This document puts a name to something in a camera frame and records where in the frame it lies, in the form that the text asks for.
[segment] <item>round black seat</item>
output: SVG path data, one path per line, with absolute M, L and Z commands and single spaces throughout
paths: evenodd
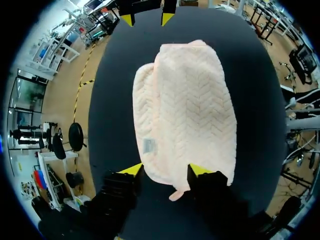
M 58 159 L 63 160 L 66 158 L 66 152 L 58 134 L 54 135 L 52 138 L 52 148 Z
M 84 133 L 79 123 L 74 122 L 69 128 L 69 143 L 71 148 L 79 152 L 84 145 Z

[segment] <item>folded towel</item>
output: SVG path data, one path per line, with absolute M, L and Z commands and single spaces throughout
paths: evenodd
M 163 44 L 140 67 L 132 91 L 137 146 L 146 174 L 173 185 L 169 199 L 190 187 L 188 164 L 234 179 L 237 120 L 216 52 L 201 40 Z

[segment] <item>black stool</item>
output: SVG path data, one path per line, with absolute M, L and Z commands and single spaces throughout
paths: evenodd
M 84 133 L 79 123 L 74 122 L 69 128 L 69 143 L 75 152 L 79 152 L 84 144 Z

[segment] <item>black table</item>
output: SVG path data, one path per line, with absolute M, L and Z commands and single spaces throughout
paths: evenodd
M 237 119 L 237 152 L 231 186 L 248 202 L 250 214 L 265 210 L 285 158 L 285 110 L 271 59 L 255 32 L 236 15 L 215 9 L 178 7 L 161 27 L 161 10 L 135 15 L 135 26 L 121 21 L 101 59 L 89 111 L 89 158 L 96 191 L 107 170 L 140 162 L 132 110 L 132 88 L 139 67 L 154 61 L 161 44 L 197 39 L 213 47 L 221 61 Z M 176 202 L 174 188 L 144 174 L 137 207 L 120 237 L 130 239 L 208 239 L 211 235 L 193 201 Z

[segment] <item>black chair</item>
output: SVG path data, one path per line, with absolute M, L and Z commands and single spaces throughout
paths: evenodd
M 312 81 L 306 81 L 306 75 L 310 78 L 317 64 L 312 56 L 311 50 L 305 45 L 300 45 L 289 54 L 289 61 L 299 76 L 302 84 L 311 85 Z

